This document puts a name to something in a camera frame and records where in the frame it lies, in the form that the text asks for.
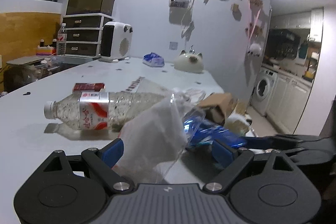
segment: plastic water bottle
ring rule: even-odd
[[[57,102],[46,102],[47,119],[60,119],[75,130],[113,129],[160,102],[163,95],[129,92],[75,92]]]
[[[61,29],[57,33],[56,53],[57,55],[64,55],[67,42],[66,23],[61,24]]]

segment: cardboard box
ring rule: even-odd
[[[205,110],[205,118],[217,124],[224,125],[225,119],[231,115],[237,101],[231,93],[214,93],[198,103]]]

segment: kitchen cabinet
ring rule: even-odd
[[[270,29],[310,29],[311,12],[275,16],[271,18]]]
[[[311,12],[288,15],[287,29],[310,29]]]
[[[292,79],[283,99],[282,113],[279,116],[279,127],[286,134],[293,134],[306,106],[310,88]]]
[[[311,11],[310,41],[322,42],[323,8]]]
[[[267,117],[283,133],[293,134],[301,118],[310,93],[310,87],[295,78],[278,75],[278,82],[268,105]]]
[[[271,18],[270,29],[286,29],[288,25],[288,16],[275,16]]]
[[[288,77],[278,75],[278,82],[274,88],[272,98],[268,105],[267,116],[270,116],[273,121],[277,120],[280,111],[280,104],[285,95],[288,85]]]

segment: kitchen counter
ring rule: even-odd
[[[125,90],[139,76],[166,88],[188,88],[222,93],[222,88],[211,74],[187,73],[175,70],[171,63],[163,68],[151,68],[142,59],[131,58],[119,63],[98,60],[56,73],[26,85],[0,98],[0,159],[2,180],[0,184],[0,219],[2,223],[19,224],[13,209],[16,191],[36,168],[57,149],[67,155],[80,155],[89,148],[102,148],[116,135],[88,134],[62,126],[60,120],[48,120],[43,108],[46,101],[59,101],[71,94],[75,83],[101,83],[106,91]],[[168,183],[200,183],[209,181],[211,173],[208,162],[202,164],[197,153],[184,153],[166,176]]]
[[[302,83],[302,84],[304,84],[304,85],[306,85],[306,86],[308,86],[308,87],[310,87],[310,88],[311,88],[312,85],[313,85],[312,82],[309,82],[309,81],[307,81],[307,80],[305,80],[305,79],[303,79],[303,78],[301,78],[301,77],[299,77],[299,76],[297,76],[297,75],[294,75],[294,74],[292,74],[292,73],[286,72],[286,71],[284,71],[284,70],[276,69],[276,68],[274,68],[273,66],[270,66],[270,65],[267,65],[267,64],[264,64],[264,63],[262,63],[262,66],[263,66],[264,68],[266,68],[266,69],[270,69],[270,70],[272,70],[272,71],[275,71],[275,72],[280,73],[280,74],[282,74],[282,75],[285,75],[285,76],[287,76],[287,77],[294,78],[294,79],[297,80],[298,82],[300,82],[300,83]]]

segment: drawer unit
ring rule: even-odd
[[[69,56],[90,56],[97,57],[99,55],[100,44],[67,42],[65,55]]]
[[[102,28],[109,21],[113,21],[112,17],[101,13],[63,17],[63,23],[67,24],[67,28]]]
[[[99,42],[101,41],[102,30],[99,29],[68,29],[67,41],[84,41],[84,42]]]

